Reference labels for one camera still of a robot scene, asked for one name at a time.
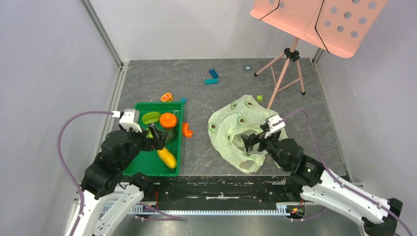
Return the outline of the dark green fake avocado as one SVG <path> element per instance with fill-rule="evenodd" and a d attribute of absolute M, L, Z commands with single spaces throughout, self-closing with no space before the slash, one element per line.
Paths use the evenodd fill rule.
<path fill-rule="evenodd" d="M 169 143 L 177 136 L 177 131 L 175 128 L 169 128 L 166 131 L 168 132 L 166 143 Z"/>

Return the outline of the yellow fake fruit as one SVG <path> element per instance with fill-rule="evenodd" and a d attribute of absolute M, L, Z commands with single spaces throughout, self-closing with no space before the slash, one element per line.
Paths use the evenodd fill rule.
<path fill-rule="evenodd" d="M 177 167 L 176 158 L 166 147 L 161 150 L 157 150 L 157 154 L 168 168 L 175 169 Z"/>

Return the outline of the orange fake fruit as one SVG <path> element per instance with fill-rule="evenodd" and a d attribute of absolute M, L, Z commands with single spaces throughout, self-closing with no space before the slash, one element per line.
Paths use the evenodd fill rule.
<path fill-rule="evenodd" d="M 160 116 L 159 123 L 166 129 L 175 128 L 178 123 L 178 119 L 172 113 L 164 113 Z"/>

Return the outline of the light green fake starfruit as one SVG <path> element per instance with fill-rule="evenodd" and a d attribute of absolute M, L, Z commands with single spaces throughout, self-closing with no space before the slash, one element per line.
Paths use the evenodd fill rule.
<path fill-rule="evenodd" d="M 142 116 L 141 121 L 145 125 L 148 125 L 148 124 L 151 124 L 151 123 L 158 123 L 161 116 L 162 116 L 162 114 L 159 113 L 159 112 L 156 112 L 156 111 L 148 112 L 148 113 L 145 113 Z"/>

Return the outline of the pale green plastic bag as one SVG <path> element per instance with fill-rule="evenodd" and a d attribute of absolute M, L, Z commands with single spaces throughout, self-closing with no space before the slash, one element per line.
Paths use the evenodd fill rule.
<path fill-rule="evenodd" d="M 260 125 L 278 112 L 262 107 L 251 95 L 243 95 L 220 110 L 208 120 L 208 135 L 214 149 L 229 164 L 245 174 L 255 173 L 263 165 L 266 151 L 254 149 L 247 152 L 242 135 L 261 133 Z"/>

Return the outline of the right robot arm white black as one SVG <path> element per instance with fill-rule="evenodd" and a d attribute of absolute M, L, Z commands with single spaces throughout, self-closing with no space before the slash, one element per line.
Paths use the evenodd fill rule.
<path fill-rule="evenodd" d="M 278 135 L 243 135 L 247 151 L 257 146 L 266 151 L 282 170 L 289 172 L 284 195 L 291 201 L 305 200 L 338 212 L 364 228 L 369 236 L 395 235 L 402 202 L 383 199 L 352 185 L 324 164 L 304 154 L 294 139 Z"/>

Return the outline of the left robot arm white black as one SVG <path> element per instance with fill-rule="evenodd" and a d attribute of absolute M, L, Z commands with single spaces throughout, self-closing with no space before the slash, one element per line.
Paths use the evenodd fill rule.
<path fill-rule="evenodd" d="M 104 205 L 123 181 L 123 172 L 140 152 L 162 150 L 167 131 L 154 124 L 142 131 L 138 124 L 110 132 L 101 144 L 101 151 L 85 170 L 78 185 L 78 213 L 73 216 L 68 236 L 110 236 L 130 209 L 141 200 L 154 196 L 154 186 L 144 174 L 134 174 L 122 196 L 110 211 L 100 217 Z"/>

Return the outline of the green plastic tray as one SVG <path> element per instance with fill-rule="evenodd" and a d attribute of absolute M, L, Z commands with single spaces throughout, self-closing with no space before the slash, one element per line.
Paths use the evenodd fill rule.
<path fill-rule="evenodd" d="M 142 173 L 149 177 L 176 177 L 180 170 L 184 104 L 181 102 L 139 102 L 135 105 L 135 109 L 140 112 L 137 122 L 143 129 L 147 127 L 142 122 L 142 116 L 146 113 L 171 113 L 177 117 L 177 135 L 165 145 L 166 149 L 175 157 L 177 166 L 174 169 L 167 167 L 155 150 L 151 152 L 141 151 L 123 172 L 124 175 L 131 176 Z"/>

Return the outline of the orange curved toy piece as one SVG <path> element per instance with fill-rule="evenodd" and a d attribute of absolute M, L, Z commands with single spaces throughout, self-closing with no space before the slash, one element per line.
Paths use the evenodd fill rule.
<path fill-rule="evenodd" d="M 186 122 L 182 123 L 182 134 L 187 138 L 191 138 L 193 135 L 193 131 L 189 129 L 189 124 Z"/>

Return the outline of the orange yellow round toy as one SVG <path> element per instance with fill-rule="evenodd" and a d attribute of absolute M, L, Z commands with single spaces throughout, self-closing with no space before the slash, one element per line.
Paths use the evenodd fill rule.
<path fill-rule="evenodd" d="M 160 98 L 161 102 L 172 102 L 173 95 L 170 92 L 163 94 Z"/>

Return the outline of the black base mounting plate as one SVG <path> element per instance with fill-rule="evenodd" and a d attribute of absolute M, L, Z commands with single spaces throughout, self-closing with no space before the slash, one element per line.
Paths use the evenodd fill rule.
<path fill-rule="evenodd" d="M 151 177 L 144 201 L 159 210 L 261 210 L 305 201 L 286 194 L 287 176 Z"/>

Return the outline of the teal rectangular block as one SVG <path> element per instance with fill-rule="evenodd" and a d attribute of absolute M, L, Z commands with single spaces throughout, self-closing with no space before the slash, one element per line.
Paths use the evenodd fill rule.
<path fill-rule="evenodd" d="M 218 82 L 219 82 L 219 80 L 217 78 L 204 80 L 205 85 L 217 84 Z"/>

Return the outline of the blue lego brick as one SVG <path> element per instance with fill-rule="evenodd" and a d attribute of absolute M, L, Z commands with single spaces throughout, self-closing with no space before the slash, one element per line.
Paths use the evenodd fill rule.
<path fill-rule="evenodd" d="M 209 70 L 209 74 L 212 76 L 213 79 L 218 79 L 219 75 L 214 69 Z"/>

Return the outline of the pink music stand desk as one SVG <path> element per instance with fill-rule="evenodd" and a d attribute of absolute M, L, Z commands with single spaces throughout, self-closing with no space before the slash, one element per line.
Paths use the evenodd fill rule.
<path fill-rule="evenodd" d="M 351 58 L 385 0 L 256 0 L 251 16 L 340 58 Z"/>

